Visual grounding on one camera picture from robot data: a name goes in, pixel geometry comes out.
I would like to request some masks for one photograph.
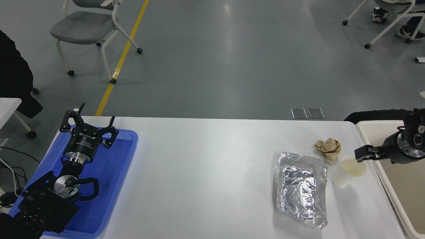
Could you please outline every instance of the black cable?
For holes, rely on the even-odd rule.
[[[1,202],[0,202],[0,206],[2,206],[3,208],[11,208],[12,207],[11,205],[6,205],[6,204],[3,204]]]
[[[0,168],[7,168],[8,170],[10,170],[8,167],[6,167],[2,162],[0,162]],[[15,173],[15,175],[17,175],[17,176],[19,176],[19,177],[21,177],[21,178],[23,178],[24,179],[24,181],[25,181],[25,184],[27,184],[28,183],[28,179],[27,179],[27,177],[26,177],[26,173],[25,173],[25,170],[23,169],[23,168],[21,168],[21,167],[11,167],[11,168],[20,168],[20,169],[22,169],[22,171],[24,172],[24,176],[22,176],[22,175],[20,175],[20,174],[18,174],[18,173],[16,173],[15,172],[15,170],[13,170],[14,171],[14,173]]]
[[[25,154],[26,156],[29,156],[30,158],[32,158],[32,159],[34,159],[35,161],[37,161],[38,163],[40,163],[40,161],[38,161],[38,160],[37,160],[37,159],[35,159],[33,156],[31,156],[31,155],[29,155],[29,154],[27,154],[27,153],[24,153],[24,152],[18,151],[18,150],[16,150],[16,149],[12,149],[12,148],[8,148],[8,147],[4,147],[4,146],[0,146],[0,148],[4,148],[4,149],[12,150],[12,151],[15,151],[15,152],[18,152],[18,153],[21,153],[21,154]]]
[[[20,168],[20,169],[22,169],[22,172],[24,173],[24,176],[22,176],[20,174],[17,174],[16,172],[15,172],[15,174],[18,175],[18,176],[20,176],[20,177],[22,177],[25,180],[25,184],[28,183],[28,179],[26,177],[26,173],[25,173],[25,170],[23,168],[21,168],[21,167],[11,167],[11,168]]]
[[[16,178],[16,182],[18,183],[18,189],[21,188],[21,183],[19,182],[19,178],[16,175],[15,171],[13,171],[13,176]]]

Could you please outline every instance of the yellow floor line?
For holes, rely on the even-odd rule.
[[[132,39],[134,38],[134,35],[136,35],[136,31],[139,27],[140,21],[142,20],[143,14],[145,13],[145,9],[146,9],[148,2],[149,2],[149,0],[145,0],[142,8],[140,10],[140,13],[139,13],[139,15],[136,19],[136,22],[134,23],[133,29],[131,30],[131,33],[130,33],[130,38],[132,38]],[[121,71],[122,64],[124,63],[125,57],[127,56],[127,53],[128,53],[128,50],[130,49],[130,46],[131,46],[131,42],[127,41],[127,44],[125,45],[124,50],[121,54],[121,58],[119,59],[118,64],[116,65],[115,71],[113,72],[112,78],[118,79],[119,72]],[[113,84],[109,83],[108,87],[106,88],[105,94],[103,94],[103,98],[100,101],[99,107],[97,108],[95,116],[101,116],[102,115],[102,112],[105,108],[105,105],[108,102],[109,96],[112,92],[113,86],[114,86]]]

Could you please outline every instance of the robotic arm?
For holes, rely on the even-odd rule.
[[[19,204],[19,212],[11,217],[0,213],[0,237],[2,239],[38,239],[45,231],[61,233],[69,223],[79,207],[77,201],[91,200],[99,194],[99,181],[89,177],[80,179],[85,164],[93,161],[98,146],[110,148],[119,131],[113,126],[112,116],[109,125],[105,128],[84,123],[81,118],[81,104],[78,111],[66,111],[60,132],[70,132],[69,139],[63,152],[62,170],[58,176],[53,171],[46,173],[37,181],[29,185],[21,194],[24,198]],[[68,120],[75,121],[71,129]],[[111,138],[103,139],[103,135],[111,133]],[[80,185],[92,183],[93,195],[82,196],[79,193]]]
[[[404,120],[404,126],[390,135],[382,146],[365,145],[354,151],[358,162],[390,159],[391,163],[411,163],[425,158],[425,108],[414,109]]]

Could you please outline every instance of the chair seat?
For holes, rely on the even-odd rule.
[[[77,11],[50,29],[50,34],[64,42],[88,45],[100,42],[114,29],[108,14]]]
[[[391,12],[404,12],[409,6],[410,3],[407,4],[399,4],[399,3],[387,3],[385,1],[382,0],[375,0],[376,4],[379,5],[379,7],[387,10],[387,11],[391,11]],[[411,11],[423,11],[425,10],[425,4],[415,4],[415,6],[413,6]]]

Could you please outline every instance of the metal floor plate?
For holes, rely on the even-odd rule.
[[[310,117],[312,119],[324,119],[322,108],[308,108]]]
[[[304,108],[291,108],[291,112],[294,119],[307,119],[306,110]]]

